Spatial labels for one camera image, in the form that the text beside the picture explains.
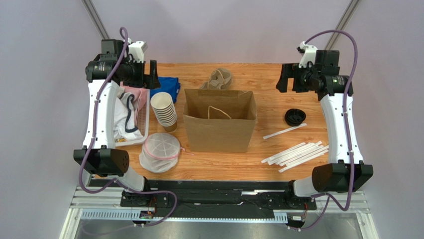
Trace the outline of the bundle of white straws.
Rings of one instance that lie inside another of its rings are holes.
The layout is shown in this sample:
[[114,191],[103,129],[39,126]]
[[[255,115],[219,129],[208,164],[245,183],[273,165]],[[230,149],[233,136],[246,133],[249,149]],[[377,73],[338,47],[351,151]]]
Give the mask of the bundle of white straws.
[[329,152],[329,145],[323,145],[321,141],[316,143],[303,142],[287,150],[274,154],[261,161],[262,164],[277,165],[280,167],[279,173],[323,156]]

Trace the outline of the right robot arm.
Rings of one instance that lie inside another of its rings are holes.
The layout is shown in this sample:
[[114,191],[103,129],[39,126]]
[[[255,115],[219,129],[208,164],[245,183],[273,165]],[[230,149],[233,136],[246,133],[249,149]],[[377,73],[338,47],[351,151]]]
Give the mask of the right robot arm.
[[339,51],[298,48],[299,63],[283,64],[276,89],[285,93],[288,79],[297,93],[314,91],[318,96],[329,140],[328,163],[313,169],[312,175],[293,181],[298,197],[311,197],[327,192],[356,192],[374,174],[373,166],[365,164],[356,140],[353,117],[353,87],[349,76],[339,73]]

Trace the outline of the brown paper bag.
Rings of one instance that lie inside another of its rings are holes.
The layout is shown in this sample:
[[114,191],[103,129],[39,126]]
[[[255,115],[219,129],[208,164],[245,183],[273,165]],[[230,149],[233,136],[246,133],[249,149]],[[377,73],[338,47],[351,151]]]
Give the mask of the brown paper bag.
[[252,91],[185,89],[183,120],[196,152],[245,153],[257,122]]

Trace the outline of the single white straw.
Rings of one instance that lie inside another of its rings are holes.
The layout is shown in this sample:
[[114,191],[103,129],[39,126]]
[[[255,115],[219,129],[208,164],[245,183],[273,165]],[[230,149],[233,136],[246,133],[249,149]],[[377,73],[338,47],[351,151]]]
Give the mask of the single white straw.
[[304,126],[307,126],[307,124],[306,123],[302,123],[302,124],[300,124],[298,126],[293,126],[293,127],[290,127],[290,128],[287,128],[287,129],[284,129],[284,130],[281,130],[281,131],[278,131],[276,133],[272,133],[272,134],[263,136],[263,139],[266,140],[266,139],[275,137],[277,135],[280,135],[280,134],[283,134],[283,133],[286,133],[286,132],[290,132],[292,130],[295,130],[295,129],[298,129],[298,128],[301,128],[301,127],[304,127]]

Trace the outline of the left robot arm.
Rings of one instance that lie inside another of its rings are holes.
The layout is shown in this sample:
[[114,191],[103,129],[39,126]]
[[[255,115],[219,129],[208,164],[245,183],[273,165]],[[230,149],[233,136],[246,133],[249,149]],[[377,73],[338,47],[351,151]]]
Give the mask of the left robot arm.
[[90,61],[85,69],[90,93],[88,127],[81,149],[73,152],[80,165],[79,184],[87,193],[99,193],[105,189],[89,190],[84,186],[83,173],[110,179],[107,185],[117,183],[130,192],[146,190],[147,180],[130,166],[125,150],[116,149],[114,111],[121,85],[157,89],[160,87],[157,62],[150,61],[150,72],[145,74],[144,52],[146,42],[104,39],[101,53]]

